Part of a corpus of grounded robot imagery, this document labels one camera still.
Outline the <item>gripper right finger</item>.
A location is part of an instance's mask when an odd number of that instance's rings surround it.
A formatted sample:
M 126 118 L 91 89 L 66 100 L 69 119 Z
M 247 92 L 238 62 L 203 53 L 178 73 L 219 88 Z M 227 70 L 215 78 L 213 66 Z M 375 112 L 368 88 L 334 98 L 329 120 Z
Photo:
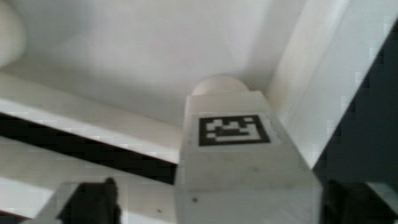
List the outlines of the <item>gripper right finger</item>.
M 320 224 L 398 224 L 398 212 L 364 183 L 323 185 Z

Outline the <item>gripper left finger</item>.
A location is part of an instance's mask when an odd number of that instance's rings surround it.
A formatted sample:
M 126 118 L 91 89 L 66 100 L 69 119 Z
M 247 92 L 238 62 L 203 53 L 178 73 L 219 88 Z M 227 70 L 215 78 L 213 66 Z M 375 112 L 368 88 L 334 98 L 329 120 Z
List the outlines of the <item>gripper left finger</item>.
M 25 224 L 121 224 L 117 196 L 112 178 L 103 182 L 66 182 Z

